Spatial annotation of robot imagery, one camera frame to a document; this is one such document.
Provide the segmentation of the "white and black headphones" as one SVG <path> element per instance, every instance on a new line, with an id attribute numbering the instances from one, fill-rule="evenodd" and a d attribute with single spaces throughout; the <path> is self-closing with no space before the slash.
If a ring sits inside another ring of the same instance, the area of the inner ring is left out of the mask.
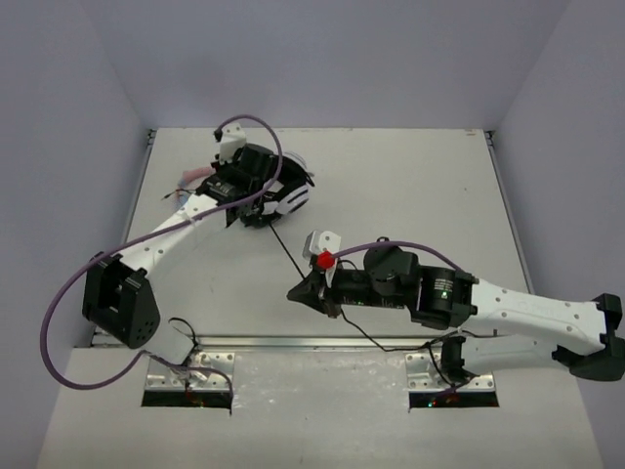
<path id="1" fill-rule="evenodd" d="M 297 211 L 308 202 L 310 189 L 314 187 L 313 172 L 301 155 L 286 151 L 276 183 L 278 188 L 272 186 L 263 195 L 263 209 L 259 215 L 261 227 Z"/>

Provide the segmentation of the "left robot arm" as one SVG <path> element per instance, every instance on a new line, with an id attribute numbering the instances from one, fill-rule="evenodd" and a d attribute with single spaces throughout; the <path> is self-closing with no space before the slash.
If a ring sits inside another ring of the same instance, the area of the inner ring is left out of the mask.
<path id="1" fill-rule="evenodd" d="M 302 156 L 250 143 L 222 144 L 207 176 L 151 233 L 88 269 L 83 316 L 131 350 L 180 362 L 193 348 L 169 325 L 157 284 L 208 235 L 234 222 L 263 228 L 302 207 L 314 186 Z"/>

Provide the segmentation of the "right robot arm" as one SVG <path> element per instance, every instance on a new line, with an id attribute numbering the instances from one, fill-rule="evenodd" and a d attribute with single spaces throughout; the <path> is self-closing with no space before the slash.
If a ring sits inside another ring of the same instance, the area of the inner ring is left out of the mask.
<path id="1" fill-rule="evenodd" d="M 347 250 L 323 249 L 287 298 L 330 318 L 345 306 L 408 310 L 412 321 L 444 331 L 434 368 L 450 385 L 497 369 L 541 366 L 589 381 L 623 378 L 619 297 L 574 302 L 517 292 L 452 263 L 424 266 L 418 248 L 380 238 L 361 246 L 360 269 L 341 267 Z"/>

